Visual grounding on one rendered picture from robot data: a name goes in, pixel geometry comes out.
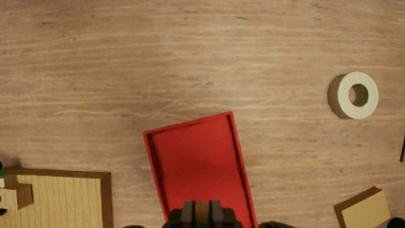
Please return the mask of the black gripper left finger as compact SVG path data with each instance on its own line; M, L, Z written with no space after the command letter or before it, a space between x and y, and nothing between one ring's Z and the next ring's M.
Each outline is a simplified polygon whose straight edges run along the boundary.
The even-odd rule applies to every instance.
M123 228L145 228L140 225L128 225ZM194 200L184 200L183 209L170 212L168 222L162 228L196 228L196 211Z

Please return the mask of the red shallow tray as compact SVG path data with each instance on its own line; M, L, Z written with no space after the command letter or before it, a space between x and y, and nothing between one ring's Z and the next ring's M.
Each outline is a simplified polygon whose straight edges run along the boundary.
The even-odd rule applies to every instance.
M208 205L221 200L244 228L258 228L232 111L147 130L143 136L165 222L174 208L183 209L184 200Z

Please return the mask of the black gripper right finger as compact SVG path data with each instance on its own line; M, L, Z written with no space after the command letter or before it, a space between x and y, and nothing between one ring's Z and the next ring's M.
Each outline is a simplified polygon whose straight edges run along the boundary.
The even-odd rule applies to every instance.
M223 207L220 199L209 201L209 226L210 228L244 228L237 220L235 211L230 207ZM266 221L259 224L258 228L297 228L277 221Z

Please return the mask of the black spring clamp with green handles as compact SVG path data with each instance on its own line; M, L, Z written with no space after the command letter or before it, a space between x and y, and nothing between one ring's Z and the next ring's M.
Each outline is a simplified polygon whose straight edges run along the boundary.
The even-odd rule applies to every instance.
M2 163L0 162L0 169L2 168ZM5 175L5 170L0 170L0 176ZM0 216L5 214L5 209L0 208Z

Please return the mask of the beige ring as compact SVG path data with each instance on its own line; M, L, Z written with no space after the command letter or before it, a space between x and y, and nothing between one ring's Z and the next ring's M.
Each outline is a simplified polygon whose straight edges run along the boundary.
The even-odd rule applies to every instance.
M357 92L357 102L349 100L350 87ZM378 103L374 80L363 72L352 72L337 77L330 85L328 101L332 110L343 119L364 119L370 116Z

